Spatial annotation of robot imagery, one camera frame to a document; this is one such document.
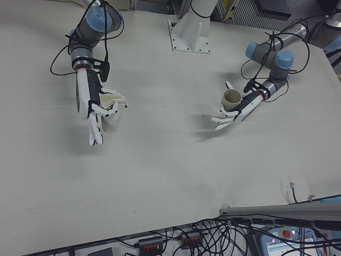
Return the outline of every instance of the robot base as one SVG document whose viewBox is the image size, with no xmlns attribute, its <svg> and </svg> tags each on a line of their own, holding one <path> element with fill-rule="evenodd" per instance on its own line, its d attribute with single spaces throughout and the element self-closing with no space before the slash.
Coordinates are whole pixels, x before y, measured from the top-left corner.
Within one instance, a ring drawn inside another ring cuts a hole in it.
<svg viewBox="0 0 341 256">
<path fill-rule="evenodd" d="M 193 46 L 190 42 L 183 39 L 180 35 L 172 33 L 172 29 L 175 25 L 176 23 L 168 20 L 168 29 L 173 51 L 210 54 L 211 50 L 207 37 L 197 37 L 195 49 L 193 49 Z"/>
</svg>

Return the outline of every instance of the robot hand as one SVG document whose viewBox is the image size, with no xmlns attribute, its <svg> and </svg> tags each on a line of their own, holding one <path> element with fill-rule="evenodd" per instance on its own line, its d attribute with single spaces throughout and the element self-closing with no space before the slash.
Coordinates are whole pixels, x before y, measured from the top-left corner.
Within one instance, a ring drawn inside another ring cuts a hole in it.
<svg viewBox="0 0 341 256">
<path fill-rule="evenodd" d="M 224 118 L 211 118 L 212 122 L 218 124 L 214 130 L 220 131 L 234 122 L 242 122 L 262 101 L 263 97 L 260 94 L 252 92 L 244 96 L 241 103 L 229 112 L 225 111 L 224 106 L 220 104 L 220 113 Z"/>
<path fill-rule="evenodd" d="M 98 115 L 109 117 L 118 113 L 119 104 L 128 106 L 126 98 L 116 91 L 101 86 L 97 73 L 91 69 L 77 70 L 77 109 L 89 125 L 89 144 L 103 144 Z"/>
</svg>

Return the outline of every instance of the white tabletop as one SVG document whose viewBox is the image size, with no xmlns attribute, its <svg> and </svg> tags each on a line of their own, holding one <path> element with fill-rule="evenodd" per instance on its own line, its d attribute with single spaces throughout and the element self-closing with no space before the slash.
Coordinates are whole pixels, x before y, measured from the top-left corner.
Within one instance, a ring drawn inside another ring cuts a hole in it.
<svg viewBox="0 0 341 256">
<path fill-rule="evenodd" d="M 1 255 L 180 225 L 225 206 L 289 203 L 290 181 L 298 200 L 340 193 L 341 85 L 320 49 L 311 46 L 286 96 L 212 131 L 224 82 L 242 90 L 244 52 L 267 39 L 261 29 L 212 23 L 210 55 L 173 52 L 168 16 L 123 12 L 105 86 L 130 106 L 119 131 L 89 147 L 75 76 L 48 71 L 83 12 L 38 0 L 0 8 Z M 304 44 L 290 49 L 300 68 Z M 102 58 L 103 45 L 94 53 Z M 70 69 L 64 54 L 55 71 Z"/>
</svg>

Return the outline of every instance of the black cable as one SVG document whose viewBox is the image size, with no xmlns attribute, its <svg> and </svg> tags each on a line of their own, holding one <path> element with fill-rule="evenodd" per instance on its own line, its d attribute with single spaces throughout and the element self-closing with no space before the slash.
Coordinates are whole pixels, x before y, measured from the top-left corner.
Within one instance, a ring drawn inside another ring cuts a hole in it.
<svg viewBox="0 0 341 256">
<path fill-rule="evenodd" d="M 289 72 L 289 74 L 298 74 L 298 73 L 301 73 L 308 65 L 309 63 L 309 60 L 310 60 L 310 48 L 309 48 L 309 45 L 308 43 L 304 40 L 304 38 L 302 36 L 299 36 L 299 35 L 296 35 L 296 34 L 293 34 L 293 33 L 288 33 L 288 32 L 282 32 L 281 34 L 283 35 L 292 35 L 292 36 L 296 36 L 298 37 L 299 39 L 302 40 L 302 42 L 305 44 L 306 48 L 307 48 L 307 51 L 308 51 L 308 54 L 307 54 L 307 60 L 305 62 L 305 65 L 303 66 L 303 68 L 299 71 L 295 71 L 295 72 Z"/>
<path fill-rule="evenodd" d="M 107 17 L 107 10 L 105 8 L 106 5 L 106 1 L 101 0 L 101 5 L 103 6 L 103 11 L 104 11 L 104 48 L 105 48 L 105 57 L 104 57 L 104 61 L 108 62 L 109 59 L 109 53 L 108 53 L 108 46 L 107 46 L 107 35 L 108 35 L 108 17 Z"/>
<path fill-rule="evenodd" d="M 75 74 L 76 72 L 70 72 L 70 73 L 65 73 L 65 74 L 58 74 L 58 73 L 55 73 L 53 70 L 52 70 L 52 67 L 53 67 L 53 64 L 55 63 L 55 61 L 57 60 L 57 58 L 59 57 L 59 55 L 67 48 L 69 47 L 69 45 L 66 45 L 64 46 L 60 51 L 59 53 L 57 53 L 57 55 L 54 57 L 51 65 L 50 65 L 50 72 L 55 75 L 55 76 L 67 76 L 67 75 L 71 75 L 71 74 Z"/>
<path fill-rule="evenodd" d="M 285 91 L 285 93 L 279 95 L 277 98 L 275 98 L 274 100 L 264 100 L 264 102 L 269 103 L 269 102 L 274 102 L 276 99 L 278 99 L 279 97 L 286 95 L 289 91 L 289 82 L 288 80 L 286 80 L 286 84 L 287 84 L 287 90 Z"/>
<path fill-rule="evenodd" d="M 124 245 L 127 245 L 127 246 L 129 246 L 129 247 L 135 248 L 135 246 L 134 246 L 133 244 L 128 244 L 127 242 L 124 242 L 124 241 L 122 241 L 122 240 L 119 239 L 119 238 L 114 238 L 113 240 L 117 240 L 117 241 L 119 241 L 120 243 L 122 243 L 122 244 L 124 244 Z"/>
<path fill-rule="evenodd" d="M 324 247 L 324 245 L 316 245 L 316 246 L 309 246 L 309 247 L 306 247 L 305 249 L 306 249 L 306 250 L 308 250 L 308 249 L 318 249 L 318 248 L 323 248 L 323 247 Z M 295 252 L 295 251 L 299 251 L 299 248 L 294 248 L 294 249 L 292 249 L 292 250 L 286 251 L 286 252 L 284 252 L 281 256 L 284 256 L 284 255 L 286 255 L 286 254 L 288 254 L 288 253 L 290 253 L 290 252 Z"/>
<path fill-rule="evenodd" d="M 80 19 L 77 27 L 79 28 L 80 27 L 80 24 L 82 23 L 82 21 L 85 19 L 85 16 L 86 14 L 88 13 L 89 9 L 92 7 L 92 5 L 96 2 L 96 0 L 92 0 L 89 5 L 87 6 L 85 12 L 83 13 L 83 16 L 82 18 Z M 105 29 L 104 29 L 104 39 L 100 39 L 99 41 L 104 41 L 104 48 L 105 48 L 105 57 L 104 57 L 104 61 L 105 62 L 108 62 L 109 60 L 109 52 L 108 52 L 108 46 L 107 46 L 107 41 L 110 40 L 110 39 L 114 39 L 114 38 L 117 38 L 119 37 L 123 31 L 124 31 L 124 20 L 122 18 L 120 18 L 122 24 L 123 24 L 123 27 L 122 27 L 122 30 L 120 31 L 120 33 L 116 36 L 112 36 L 112 37 L 109 37 L 108 38 L 108 24 L 107 24 L 107 21 L 108 21 L 108 16 L 107 16 L 107 11 L 106 11 L 106 5 L 108 5 L 109 7 L 111 7 L 114 11 L 116 11 L 118 13 L 118 11 L 112 7 L 112 5 L 110 5 L 107 1 L 104 1 L 104 0 L 100 0 L 101 2 L 101 6 L 103 7 L 103 11 L 104 11 L 104 22 L 105 22 Z M 56 55 L 56 57 L 53 59 L 51 65 L 50 65 L 50 72 L 51 74 L 55 75 L 55 76 L 67 76 L 67 75 L 71 75 L 71 74 L 75 74 L 76 72 L 70 72 L 70 73 L 65 73 L 65 74 L 58 74 L 58 73 L 55 73 L 53 70 L 52 70 L 52 67 L 55 63 L 55 61 L 57 60 L 57 58 L 59 57 L 59 55 L 66 49 L 68 48 L 68 54 L 71 55 L 71 52 L 70 52 L 70 46 L 71 46 L 71 41 L 77 41 L 74 37 L 72 36 L 68 36 L 66 35 L 67 38 L 69 38 L 69 43 L 67 46 L 63 47 L 59 52 L 58 54 Z"/>
<path fill-rule="evenodd" d="M 230 256 L 233 256 L 234 247 L 236 246 L 236 236 L 237 236 L 237 232 L 234 232 L 234 242 L 232 242 L 233 247 L 232 247 Z"/>
<path fill-rule="evenodd" d="M 117 37 L 119 37 L 120 35 L 122 35 L 123 30 L 124 30 L 124 20 L 121 19 L 121 21 L 122 21 L 122 24 L 123 24 L 123 25 L 122 25 L 122 29 L 121 29 L 120 33 L 119 33 L 118 35 L 116 35 L 116 36 L 108 37 L 107 40 L 112 40 L 112 39 L 117 38 Z"/>
<path fill-rule="evenodd" d="M 285 238 L 281 238 L 281 237 L 278 237 L 278 236 L 275 236 L 274 234 L 270 233 L 270 232 L 267 232 L 267 231 L 264 231 L 260 228 L 256 228 L 256 227 L 252 227 L 253 229 L 256 229 L 258 231 L 260 231 L 261 233 L 264 233 L 272 238 L 275 238 L 275 239 L 278 239 L 278 240 L 281 240 L 282 242 L 287 242 L 287 243 L 293 243 L 293 244 L 302 244 L 301 242 L 299 241 L 295 241 L 295 240 L 288 240 L 288 239 L 285 239 Z M 304 242 L 304 244 L 310 244 L 310 245 L 315 245 L 315 244 L 328 244 L 328 243 L 331 243 L 331 242 L 341 242 L 341 239 L 333 239 L 333 240 L 328 240 L 328 241 L 315 241 L 315 242 Z"/>
<path fill-rule="evenodd" d="M 180 249 L 180 248 L 182 248 L 182 245 L 180 245 L 178 248 L 176 248 L 175 250 L 174 250 L 174 252 L 173 252 L 173 255 L 172 256 L 174 256 L 175 255 L 175 253 Z"/>
<path fill-rule="evenodd" d="M 271 236 L 271 237 L 273 237 L 273 238 L 276 238 L 276 239 L 282 241 L 283 243 L 285 243 L 286 245 L 288 245 L 289 247 L 295 249 L 292 245 L 289 244 L 290 242 L 293 243 L 293 241 L 291 241 L 291 240 L 287 240 L 287 239 L 280 238 L 280 237 L 278 237 L 278 236 L 272 235 L 270 232 L 264 231 L 264 230 L 262 230 L 261 228 L 256 228 L 256 227 L 252 227 L 252 228 L 255 229 L 255 230 L 257 230 L 258 232 L 261 232 L 261 233 L 263 233 L 263 234 L 266 234 L 266 235 L 268 235 L 268 236 Z M 305 253 L 305 252 L 302 251 L 302 250 L 299 250 L 299 251 L 302 252 L 302 253 L 303 253 L 304 255 L 306 255 L 306 256 L 311 256 L 310 254 Z"/>
<path fill-rule="evenodd" d="M 291 187 L 291 191 L 293 192 L 293 198 L 294 198 L 295 204 L 298 204 L 298 201 L 296 199 L 296 194 L 295 194 L 294 183 L 291 183 L 290 187 Z"/>
</svg>

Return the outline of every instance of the paper cup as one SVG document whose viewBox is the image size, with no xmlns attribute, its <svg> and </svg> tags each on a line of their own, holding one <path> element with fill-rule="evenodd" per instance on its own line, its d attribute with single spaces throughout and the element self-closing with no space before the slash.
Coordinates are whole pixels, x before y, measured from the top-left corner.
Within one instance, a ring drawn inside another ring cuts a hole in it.
<svg viewBox="0 0 341 256">
<path fill-rule="evenodd" d="M 222 104 L 225 111 L 230 111 L 241 103 L 241 95 L 235 89 L 228 89 L 224 92 Z"/>
<path fill-rule="evenodd" d="M 118 104 L 117 114 L 111 115 L 109 117 L 102 116 L 102 129 L 104 132 L 117 131 L 124 109 L 125 103 L 120 103 Z"/>
</svg>

